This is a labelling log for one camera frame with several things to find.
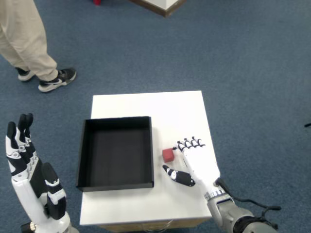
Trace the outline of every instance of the black tray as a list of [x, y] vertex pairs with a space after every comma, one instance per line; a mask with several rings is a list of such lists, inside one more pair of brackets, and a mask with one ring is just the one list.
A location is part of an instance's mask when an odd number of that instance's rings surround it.
[[151, 117], [85, 120], [76, 187], [83, 192], [154, 186]]

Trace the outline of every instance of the leg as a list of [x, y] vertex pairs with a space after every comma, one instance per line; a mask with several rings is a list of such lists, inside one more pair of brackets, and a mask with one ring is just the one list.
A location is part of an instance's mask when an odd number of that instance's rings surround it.
[[0, 25], [0, 54], [14, 67], [21, 68], [28, 71], [29, 68], [26, 66], [24, 61], [15, 51], [15, 49], [10, 45], [6, 39], [3, 30]]
[[7, 41], [39, 79], [56, 78], [56, 62], [47, 54], [43, 23], [33, 0], [0, 0], [0, 24]]

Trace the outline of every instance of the black sneaker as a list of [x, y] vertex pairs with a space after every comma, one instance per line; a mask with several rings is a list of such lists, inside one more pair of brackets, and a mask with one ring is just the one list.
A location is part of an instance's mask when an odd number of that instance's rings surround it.
[[35, 75], [31, 70], [25, 71], [18, 67], [15, 69], [18, 71], [18, 79], [22, 82], [30, 80]]
[[52, 81], [40, 80], [39, 90], [42, 92], [53, 91], [60, 86], [66, 86], [71, 83], [77, 75], [77, 71], [73, 68], [62, 69], [58, 71], [58, 75]]

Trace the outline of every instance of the red cube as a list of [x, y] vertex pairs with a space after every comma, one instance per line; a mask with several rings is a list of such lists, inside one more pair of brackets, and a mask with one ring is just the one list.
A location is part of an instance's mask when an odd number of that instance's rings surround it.
[[95, 5], [100, 5], [102, 0], [94, 0]]
[[173, 154], [172, 148], [165, 149], [162, 151], [162, 153], [163, 153], [163, 159], [165, 163], [171, 162], [174, 160], [174, 154]]

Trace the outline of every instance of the gray carpet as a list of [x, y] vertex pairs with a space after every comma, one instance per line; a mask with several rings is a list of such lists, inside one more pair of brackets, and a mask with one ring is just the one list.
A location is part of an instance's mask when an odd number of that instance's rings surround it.
[[[311, 2], [188, 0], [165, 19], [126, 0], [37, 0], [49, 53], [75, 82], [49, 94], [0, 58], [0, 135], [32, 112], [33, 141], [55, 168], [79, 226], [75, 174], [93, 95], [202, 90], [222, 177], [237, 196], [281, 205], [280, 232], [310, 232]], [[0, 143], [0, 232], [28, 221]], [[261, 209], [241, 204], [259, 214]], [[170, 233], [219, 233], [213, 221]]]

